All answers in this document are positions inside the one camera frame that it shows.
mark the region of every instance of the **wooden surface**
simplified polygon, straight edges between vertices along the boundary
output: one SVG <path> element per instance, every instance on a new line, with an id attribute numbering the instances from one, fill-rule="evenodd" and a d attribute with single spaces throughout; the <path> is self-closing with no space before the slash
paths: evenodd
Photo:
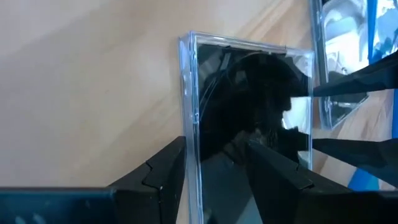
<path id="1" fill-rule="evenodd" d="M 0 30 L 2 186 L 105 186 L 181 135 L 189 30 L 312 47 L 307 0 L 5 0 Z"/>
<path id="2" fill-rule="evenodd" d="M 369 98 L 333 131 L 313 129 L 314 138 L 334 138 L 363 141 L 383 141 L 391 138 L 393 90 L 372 92 Z M 314 150 L 313 170 L 348 186 L 356 168 Z M 381 189 L 394 189 L 384 182 Z"/>

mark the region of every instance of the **clear plastic case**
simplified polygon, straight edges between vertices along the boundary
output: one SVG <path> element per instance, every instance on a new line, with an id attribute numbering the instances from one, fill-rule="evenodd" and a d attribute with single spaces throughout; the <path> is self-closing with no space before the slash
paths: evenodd
<path id="1" fill-rule="evenodd" d="M 366 0 L 310 1 L 318 80 L 322 85 L 369 65 Z M 367 93 L 321 97 L 323 129 L 333 129 L 368 98 Z"/>
<path id="2" fill-rule="evenodd" d="M 215 68 L 223 69 L 223 67 L 227 66 L 225 60 L 228 54 L 223 59 L 219 59 L 220 56 L 218 55 L 223 49 L 241 49 L 248 54 L 250 52 L 265 52 L 291 58 L 289 60 L 292 60 L 294 65 L 307 76 L 308 92 L 310 95 L 312 94 L 314 53 L 311 50 L 292 49 L 285 46 L 249 42 L 200 32 L 190 32 L 179 39 L 183 123 L 184 134 L 187 138 L 187 175 L 191 223 L 203 223 L 208 218 L 208 214 L 203 212 L 207 208 L 203 207 L 202 200 L 200 157 L 200 121 L 202 111 L 200 110 L 203 107 L 200 107 L 200 105 L 204 104 L 201 102 L 201 94 L 205 92 L 203 86 L 206 83 L 205 80 L 208 78 L 209 73 L 214 72 Z M 311 169 L 312 98 L 309 96 L 292 98 L 291 104 L 291 110 L 283 113 L 282 123 L 286 129 L 298 127 L 300 132 L 308 134 L 308 150 L 299 152 L 299 158 L 302 164 Z"/>

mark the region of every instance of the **black plastic part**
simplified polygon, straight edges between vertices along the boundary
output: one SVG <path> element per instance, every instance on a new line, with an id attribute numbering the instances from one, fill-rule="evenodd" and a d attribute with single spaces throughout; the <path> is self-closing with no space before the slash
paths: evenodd
<path id="1" fill-rule="evenodd" d="M 263 223 L 386 223 L 397 192 L 352 192 L 250 141 L 246 171 Z"/>
<path id="2" fill-rule="evenodd" d="M 299 151 L 308 151 L 309 137 L 298 128 L 279 129 L 277 131 L 278 145 L 276 151 L 293 162 L 299 162 Z"/>
<path id="3" fill-rule="evenodd" d="M 314 96 L 335 96 L 398 88 L 398 52 L 350 75 L 322 84 Z"/>
<path id="4" fill-rule="evenodd" d="M 1 188 L 0 223 L 175 223 L 184 177 L 178 137 L 110 187 Z"/>
<path id="5" fill-rule="evenodd" d="M 382 142 L 313 139 L 312 146 L 398 187 L 398 139 Z"/>

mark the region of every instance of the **wooden table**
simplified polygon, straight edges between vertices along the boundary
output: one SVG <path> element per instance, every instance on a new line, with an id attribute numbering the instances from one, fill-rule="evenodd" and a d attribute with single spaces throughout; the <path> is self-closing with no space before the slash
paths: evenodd
<path id="1" fill-rule="evenodd" d="M 181 135 L 189 30 L 312 48 L 307 0 L 5 0 L 0 30 L 2 186 L 105 186 Z"/>
<path id="2" fill-rule="evenodd" d="M 332 131 L 313 128 L 313 138 L 385 141 L 391 138 L 394 90 L 375 91 L 344 122 Z M 313 171 L 339 184 L 348 186 L 356 167 L 316 150 L 313 151 Z M 395 187 L 379 181 L 381 190 Z"/>

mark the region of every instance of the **cd case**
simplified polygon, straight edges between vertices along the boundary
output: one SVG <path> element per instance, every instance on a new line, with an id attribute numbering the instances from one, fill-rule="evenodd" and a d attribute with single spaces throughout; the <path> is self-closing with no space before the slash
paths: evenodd
<path id="1" fill-rule="evenodd" d="M 298 129 L 308 141 L 295 157 L 311 169 L 315 54 L 200 32 L 179 39 L 179 54 L 191 223 L 256 223 L 242 144 L 273 147 L 276 129 Z"/>
<path id="2" fill-rule="evenodd" d="M 310 1 L 318 85 L 369 65 L 365 0 Z M 317 98 L 322 129 L 333 129 L 368 98 L 356 93 Z"/>

